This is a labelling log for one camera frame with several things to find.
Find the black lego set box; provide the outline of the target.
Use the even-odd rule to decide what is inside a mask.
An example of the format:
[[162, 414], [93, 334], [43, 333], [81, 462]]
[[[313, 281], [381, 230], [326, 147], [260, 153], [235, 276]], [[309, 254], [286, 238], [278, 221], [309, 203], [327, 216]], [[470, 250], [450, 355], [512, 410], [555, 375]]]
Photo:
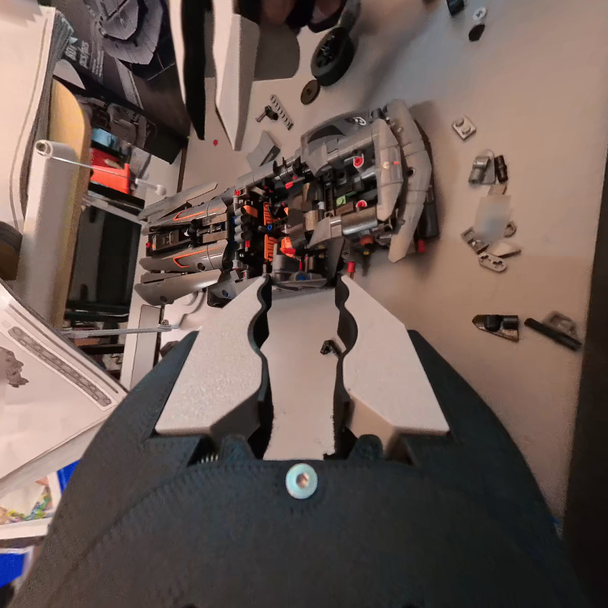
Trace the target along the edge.
[[167, 163], [187, 146], [166, 1], [50, 1], [73, 27], [64, 58], [93, 122]]

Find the black lego tire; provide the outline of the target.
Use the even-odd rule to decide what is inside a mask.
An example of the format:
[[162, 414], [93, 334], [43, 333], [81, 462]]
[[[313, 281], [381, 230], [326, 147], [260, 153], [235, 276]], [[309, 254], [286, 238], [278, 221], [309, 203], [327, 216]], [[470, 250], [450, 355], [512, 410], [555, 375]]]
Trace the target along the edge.
[[354, 42], [349, 31], [336, 26], [317, 45], [311, 57], [311, 73], [321, 87], [338, 82], [349, 69], [355, 53]]

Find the dark lego wedge slope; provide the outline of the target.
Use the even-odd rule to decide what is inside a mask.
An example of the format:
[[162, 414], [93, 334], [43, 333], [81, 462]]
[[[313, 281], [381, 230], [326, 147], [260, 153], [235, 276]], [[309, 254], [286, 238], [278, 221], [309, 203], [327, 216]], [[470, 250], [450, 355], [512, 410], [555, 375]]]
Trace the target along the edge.
[[499, 338], [503, 338], [506, 340], [509, 340], [510, 342], [519, 342], [519, 330], [518, 331], [500, 331], [500, 332], [489, 332], [487, 330], [484, 329], [483, 327], [483, 321], [485, 319], [485, 316], [488, 314], [480, 314], [480, 315], [475, 315], [472, 319], [472, 323], [473, 325], [488, 334], [491, 334], [493, 336], [497, 336]]

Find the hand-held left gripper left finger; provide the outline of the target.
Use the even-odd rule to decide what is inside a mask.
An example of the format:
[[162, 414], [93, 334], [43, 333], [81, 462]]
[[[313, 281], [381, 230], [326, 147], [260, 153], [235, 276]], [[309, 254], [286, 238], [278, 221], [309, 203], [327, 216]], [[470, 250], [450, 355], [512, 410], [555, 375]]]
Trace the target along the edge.
[[272, 280], [255, 279], [205, 320], [156, 422], [162, 436], [201, 435], [220, 444], [242, 436], [262, 459], [274, 418], [268, 361]]

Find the colourful printed leaflet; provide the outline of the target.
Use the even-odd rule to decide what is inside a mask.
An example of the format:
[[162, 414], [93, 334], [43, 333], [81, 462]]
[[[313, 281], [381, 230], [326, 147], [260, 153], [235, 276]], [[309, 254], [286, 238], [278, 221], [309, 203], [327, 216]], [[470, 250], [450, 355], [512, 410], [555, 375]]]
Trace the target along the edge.
[[1, 541], [45, 537], [61, 498], [56, 472], [1, 497]]

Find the grey lego car model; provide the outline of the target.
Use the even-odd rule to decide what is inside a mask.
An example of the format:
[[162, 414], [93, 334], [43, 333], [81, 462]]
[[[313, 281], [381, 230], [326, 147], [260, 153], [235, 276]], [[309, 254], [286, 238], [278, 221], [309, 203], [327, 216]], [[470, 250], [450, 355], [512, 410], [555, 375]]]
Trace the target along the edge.
[[233, 270], [311, 272], [332, 288], [376, 250], [399, 262], [437, 235], [432, 185], [430, 143], [405, 101], [338, 115], [224, 192], [192, 187], [145, 209], [134, 292], [161, 307]]

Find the small grey lego bracket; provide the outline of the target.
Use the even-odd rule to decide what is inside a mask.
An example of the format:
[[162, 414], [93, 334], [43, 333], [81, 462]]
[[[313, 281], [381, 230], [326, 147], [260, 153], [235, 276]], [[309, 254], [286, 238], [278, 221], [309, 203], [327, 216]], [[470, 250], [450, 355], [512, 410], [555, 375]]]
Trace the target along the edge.
[[556, 332], [578, 339], [577, 323], [562, 313], [551, 311], [546, 315], [542, 323]]

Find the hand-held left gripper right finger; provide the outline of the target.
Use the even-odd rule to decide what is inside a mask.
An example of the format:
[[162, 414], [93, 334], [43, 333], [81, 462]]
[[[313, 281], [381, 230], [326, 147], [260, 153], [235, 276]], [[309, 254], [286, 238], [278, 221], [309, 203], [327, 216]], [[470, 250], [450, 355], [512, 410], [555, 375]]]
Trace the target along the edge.
[[334, 386], [334, 455], [346, 457], [357, 439], [374, 435], [391, 455], [405, 435], [446, 437], [449, 424], [405, 324], [353, 279], [335, 289], [339, 312]]

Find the dark grey square lego plate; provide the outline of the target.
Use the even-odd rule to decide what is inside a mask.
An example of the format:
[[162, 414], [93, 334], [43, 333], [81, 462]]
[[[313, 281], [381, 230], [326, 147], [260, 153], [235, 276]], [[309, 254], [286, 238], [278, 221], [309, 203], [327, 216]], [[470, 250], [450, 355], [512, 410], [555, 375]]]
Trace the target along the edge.
[[477, 256], [486, 252], [491, 245], [476, 234], [473, 226], [463, 231], [461, 233], [461, 238]]

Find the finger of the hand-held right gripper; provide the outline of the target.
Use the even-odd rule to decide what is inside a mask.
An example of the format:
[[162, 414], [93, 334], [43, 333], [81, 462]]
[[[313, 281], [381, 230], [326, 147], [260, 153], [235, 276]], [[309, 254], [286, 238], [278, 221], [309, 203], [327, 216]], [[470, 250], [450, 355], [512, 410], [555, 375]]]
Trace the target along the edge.
[[238, 13], [214, 13], [215, 107], [233, 150], [246, 129], [260, 39], [258, 24]]
[[168, 1], [180, 92], [197, 138], [206, 133], [207, 1]]

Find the red storage bin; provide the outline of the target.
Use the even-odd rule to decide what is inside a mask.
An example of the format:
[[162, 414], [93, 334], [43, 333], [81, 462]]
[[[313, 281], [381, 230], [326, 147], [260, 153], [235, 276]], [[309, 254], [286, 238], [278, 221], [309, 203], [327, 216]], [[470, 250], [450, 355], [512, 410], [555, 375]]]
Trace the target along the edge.
[[91, 148], [90, 181], [124, 194], [131, 194], [131, 173], [129, 164], [105, 149]]

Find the tan wooden panel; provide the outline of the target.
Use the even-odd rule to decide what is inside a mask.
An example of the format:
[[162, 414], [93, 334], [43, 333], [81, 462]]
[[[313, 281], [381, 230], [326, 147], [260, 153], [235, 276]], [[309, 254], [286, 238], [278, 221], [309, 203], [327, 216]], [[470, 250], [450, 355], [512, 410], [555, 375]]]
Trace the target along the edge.
[[[90, 164], [92, 127], [89, 113], [81, 107], [76, 96], [58, 80], [55, 80], [52, 85], [49, 120], [51, 141], [72, 148], [77, 162]], [[77, 245], [81, 206], [83, 198], [87, 194], [90, 170], [72, 165], [68, 173], [70, 180], [66, 218], [64, 226], [60, 230], [58, 269], [54, 280], [54, 292], [50, 300], [50, 325], [54, 328], [63, 326]]]

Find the lego instruction booklet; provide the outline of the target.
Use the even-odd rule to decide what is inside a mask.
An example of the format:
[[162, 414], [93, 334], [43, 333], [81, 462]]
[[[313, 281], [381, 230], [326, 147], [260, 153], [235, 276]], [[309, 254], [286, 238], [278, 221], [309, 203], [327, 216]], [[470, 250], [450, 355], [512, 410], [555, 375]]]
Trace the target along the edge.
[[125, 388], [1, 282], [1, 487], [77, 460]]

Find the long grey lego plate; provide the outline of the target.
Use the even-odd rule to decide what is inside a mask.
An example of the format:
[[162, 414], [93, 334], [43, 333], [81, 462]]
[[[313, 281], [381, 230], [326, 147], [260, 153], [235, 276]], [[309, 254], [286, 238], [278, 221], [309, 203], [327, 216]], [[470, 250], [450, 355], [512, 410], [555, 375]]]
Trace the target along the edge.
[[293, 129], [294, 122], [293, 122], [291, 116], [288, 114], [287, 110], [285, 109], [284, 104], [280, 101], [280, 99], [278, 98], [278, 96], [276, 94], [272, 94], [270, 96], [269, 101], [270, 101], [270, 107], [271, 107], [273, 113], [277, 114], [278, 119], [280, 119], [283, 122], [286, 129], [288, 131], [291, 131]]

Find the black dimpled foam mat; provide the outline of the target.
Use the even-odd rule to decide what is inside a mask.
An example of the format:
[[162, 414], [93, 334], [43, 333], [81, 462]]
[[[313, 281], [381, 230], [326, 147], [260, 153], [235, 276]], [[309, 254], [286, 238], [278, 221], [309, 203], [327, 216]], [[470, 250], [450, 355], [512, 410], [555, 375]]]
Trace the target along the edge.
[[574, 569], [594, 607], [607, 607], [607, 170], [582, 355], [565, 510]]

